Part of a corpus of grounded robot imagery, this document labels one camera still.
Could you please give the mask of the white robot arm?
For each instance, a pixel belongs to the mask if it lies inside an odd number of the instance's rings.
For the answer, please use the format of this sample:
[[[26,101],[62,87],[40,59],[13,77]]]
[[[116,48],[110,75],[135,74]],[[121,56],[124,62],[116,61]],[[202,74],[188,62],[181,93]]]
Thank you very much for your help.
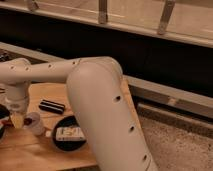
[[[101,171],[158,171],[121,89],[123,72],[111,57],[32,65],[24,58],[0,63],[9,110],[24,114],[31,82],[64,83],[70,106]]]

